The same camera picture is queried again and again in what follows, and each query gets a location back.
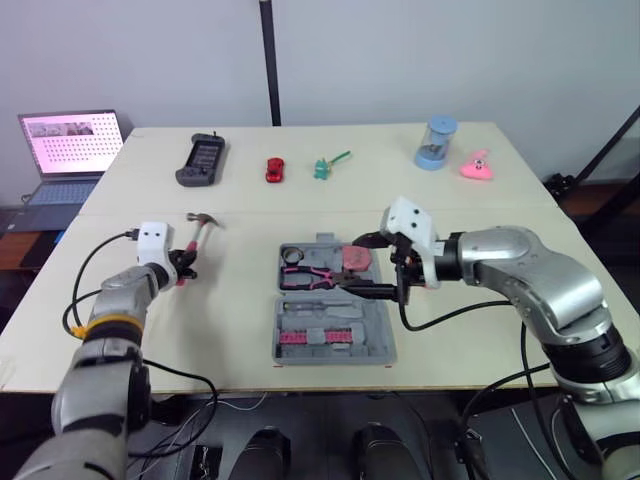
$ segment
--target blue object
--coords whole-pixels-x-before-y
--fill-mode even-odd
[[[429,128],[416,152],[416,165],[425,170],[437,170],[444,165],[451,137],[458,129],[458,122],[448,115],[434,115]]]
[[[329,178],[330,171],[331,171],[331,167],[329,165],[329,162],[327,162],[324,158],[322,160],[318,160],[314,168],[313,178],[326,180]]]

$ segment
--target red toy car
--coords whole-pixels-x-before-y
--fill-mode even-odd
[[[284,177],[284,160],[273,157],[267,160],[267,182],[280,183]]]

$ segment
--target hammer head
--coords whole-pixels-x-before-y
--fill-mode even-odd
[[[187,213],[187,220],[189,222],[200,222],[202,225],[213,223],[216,226],[220,226],[215,218],[206,213]]]

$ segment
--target green toy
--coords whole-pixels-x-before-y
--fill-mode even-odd
[[[316,166],[314,169],[313,178],[319,178],[321,180],[328,179],[329,174],[331,173],[331,167],[333,166],[333,164],[336,163],[338,160],[341,160],[344,157],[347,157],[349,155],[351,155],[351,150],[347,150],[346,152],[341,153],[336,158],[328,162],[324,158],[322,160],[318,160],[316,162]]]

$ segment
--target white wall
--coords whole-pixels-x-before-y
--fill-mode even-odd
[[[577,173],[640,103],[639,3],[274,0],[283,124],[491,120]]]
[[[4,2],[0,92],[0,205],[39,182],[18,113],[115,108],[125,130],[270,125],[258,1]]]

